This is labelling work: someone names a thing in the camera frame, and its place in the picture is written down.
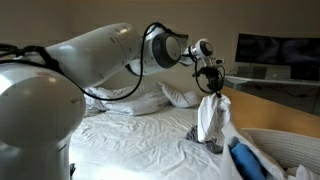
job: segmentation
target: white pillow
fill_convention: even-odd
[[[157,82],[157,84],[161,88],[163,94],[167,96],[171,104],[175,107],[187,108],[200,104],[199,96],[193,91],[181,93],[163,82]]]
[[[117,90],[104,88],[90,88],[90,91],[98,97],[117,98],[128,94],[133,86]],[[131,96],[119,101],[101,101],[103,108],[109,113],[142,115],[159,111],[169,103],[168,98],[162,93],[161,89],[154,84],[140,85],[136,92]]]
[[[288,168],[287,174],[290,176],[295,176],[295,177],[291,177],[291,179],[294,179],[294,180],[319,180],[320,179],[319,174],[313,172],[312,170],[310,170],[309,168],[303,165],[299,165],[298,168],[296,167]]]
[[[91,89],[86,89],[86,91],[90,94],[94,94]],[[86,100],[86,112],[84,117],[95,116],[99,114],[101,111],[106,111],[107,109],[101,104],[101,101],[84,95]]]

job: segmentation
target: monitor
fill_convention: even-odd
[[[320,38],[239,34],[236,62],[291,66],[291,78],[319,81]]]

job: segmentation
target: blue fabric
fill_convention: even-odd
[[[231,149],[232,159],[244,180],[265,180],[259,161],[248,146],[238,143]]]

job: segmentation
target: wrinkled sheet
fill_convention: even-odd
[[[215,180],[221,155],[185,140],[197,108],[171,106],[142,116],[99,114],[73,133],[73,180]]]

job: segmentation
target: wall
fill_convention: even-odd
[[[234,73],[239,65],[234,62],[238,33],[319,37],[319,6],[319,0],[2,0],[0,42],[48,46],[118,22],[131,23],[142,34],[151,22],[160,21],[189,34],[190,44],[207,37],[216,57],[226,61],[227,73]],[[177,65],[143,82],[164,81],[202,94],[193,72],[193,66]],[[103,86],[121,88],[137,80],[123,69]],[[203,77],[201,84],[205,87]]]
[[[69,3],[1,0],[0,43],[48,46],[70,38]]]
[[[237,34],[254,33],[280,36],[319,36],[320,13],[318,0],[246,0],[246,1],[74,1],[71,28],[73,35],[97,27],[128,22],[142,34],[151,22],[160,21],[173,29],[188,33],[189,43],[207,37],[214,45],[217,58],[226,61],[227,73],[234,73],[239,64],[234,62]],[[193,67],[176,67],[148,76],[144,82],[165,81],[179,90],[195,90],[191,77]],[[120,88],[134,85],[137,77],[126,70],[109,79],[104,86]]]

